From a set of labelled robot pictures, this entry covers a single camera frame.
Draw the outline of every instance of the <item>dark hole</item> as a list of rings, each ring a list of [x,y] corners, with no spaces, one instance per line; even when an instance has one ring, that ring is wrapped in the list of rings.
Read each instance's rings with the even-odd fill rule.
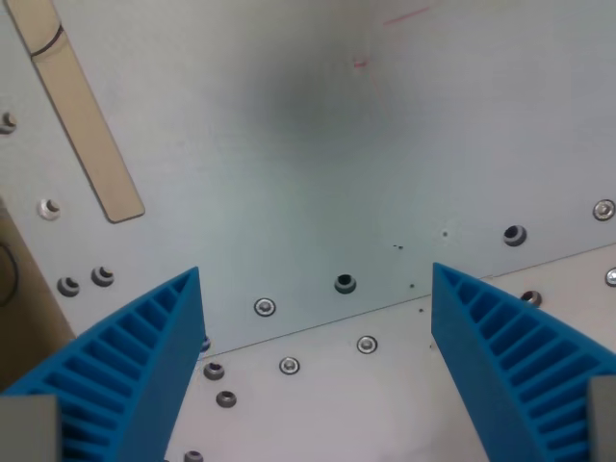
[[[338,283],[342,286],[347,286],[353,280],[350,274],[341,274],[338,276]]]
[[[56,207],[53,200],[48,200],[46,205],[49,212],[58,212],[60,210],[60,208]]]
[[[518,235],[518,227],[517,226],[509,226],[505,232],[504,237],[507,239],[513,239]]]

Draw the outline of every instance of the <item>screw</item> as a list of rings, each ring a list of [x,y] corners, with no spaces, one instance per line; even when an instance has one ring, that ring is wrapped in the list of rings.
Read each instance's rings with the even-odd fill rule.
[[[184,454],[184,462],[203,462],[203,456],[197,450],[189,450]]]
[[[58,292],[64,296],[76,296],[79,294],[79,284],[70,277],[61,277],[56,285]]]
[[[92,270],[90,278],[94,284],[99,287],[109,287],[114,281],[114,274],[105,267],[96,267]]]
[[[614,211],[616,210],[616,206],[614,202],[609,199],[603,199],[597,202],[595,208],[593,209],[593,216],[598,221],[608,221],[610,218],[614,216]]]
[[[605,284],[609,287],[616,287],[616,268],[612,268],[605,275]]]
[[[276,304],[270,298],[259,298],[254,302],[254,311],[257,315],[267,318],[276,312]]]
[[[203,375],[210,380],[221,380],[224,377],[224,367],[219,363],[208,363],[203,368]]]
[[[357,288],[357,281],[350,274],[341,274],[336,278],[336,282],[334,282],[334,288],[340,294],[350,294]]]
[[[233,407],[238,402],[238,398],[235,396],[233,392],[220,392],[216,395],[216,402],[220,407]]]
[[[293,375],[299,372],[299,361],[291,356],[287,356],[286,358],[282,358],[278,367],[285,375]]]
[[[43,199],[38,202],[37,212],[41,218],[53,221],[60,216],[60,205],[53,199]]]
[[[357,341],[357,349],[360,353],[371,354],[378,348],[378,342],[375,337],[365,335]]]
[[[543,302],[541,294],[539,294],[537,291],[524,292],[520,299],[523,301],[527,301],[528,303],[531,303],[535,306],[541,306],[541,303]]]
[[[517,247],[518,245],[522,245],[526,237],[528,236],[526,229],[519,224],[515,226],[509,226],[502,235],[502,239],[504,243],[509,245],[510,247]]]
[[[17,120],[11,113],[2,115],[2,125],[0,125],[0,135],[10,135],[17,128]]]

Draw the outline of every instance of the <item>countersunk screw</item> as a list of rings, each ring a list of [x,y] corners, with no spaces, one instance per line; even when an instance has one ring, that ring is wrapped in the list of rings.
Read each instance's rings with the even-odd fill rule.
[[[299,372],[299,361],[291,356],[287,356],[286,358],[282,358],[278,367],[285,375],[293,375]]]
[[[259,298],[254,302],[254,311],[257,315],[267,318],[276,312],[276,304],[270,298]]]
[[[17,120],[11,113],[2,114],[2,124],[0,125],[0,135],[9,135],[17,128]]]
[[[612,200],[600,200],[599,202],[597,202],[595,208],[593,209],[593,216],[598,221],[608,221],[614,216],[615,210],[616,205],[614,205],[614,202]]]
[[[37,212],[41,218],[53,221],[60,216],[60,205],[53,199],[43,199],[37,204]]]
[[[605,274],[605,284],[609,287],[616,287],[616,268],[612,268]]]
[[[524,292],[520,299],[535,306],[541,306],[541,303],[543,303],[543,298],[537,291]]]
[[[378,348],[376,338],[371,335],[364,335],[357,341],[357,349],[360,353],[371,354]]]

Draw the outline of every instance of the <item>blue plastic ribbed pad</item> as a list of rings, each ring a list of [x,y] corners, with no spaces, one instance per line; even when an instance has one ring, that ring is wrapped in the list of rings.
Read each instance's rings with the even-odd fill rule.
[[[616,356],[530,303],[434,265],[432,334],[491,462],[590,460],[586,389]]]
[[[158,462],[205,338],[191,269],[101,321],[6,395],[56,395],[63,461]]]

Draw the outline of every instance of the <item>metal plate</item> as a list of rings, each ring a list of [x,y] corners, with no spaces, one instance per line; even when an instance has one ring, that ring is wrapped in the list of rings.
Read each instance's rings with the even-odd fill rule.
[[[616,349],[616,289],[603,281],[614,265],[616,245],[489,282],[539,291],[540,309]],[[377,339],[374,353],[357,350],[363,335]],[[207,380],[197,365],[167,460],[198,450],[210,462],[487,461],[431,342],[426,297],[208,358],[225,376]],[[288,355],[300,361],[296,375],[278,370]],[[237,395],[235,407],[218,407],[222,390]]]
[[[77,334],[195,265],[221,352],[426,295],[434,261],[485,276],[615,240],[592,218],[616,195],[614,2],[56,7],[146,208],[105,221],[0,16],[0,109],[19,121],[0,193],[50,284],[82,282],[60,299]],[[61,219],[36,216],[45,197]],[[86,283],[100,265],[104,290]]]

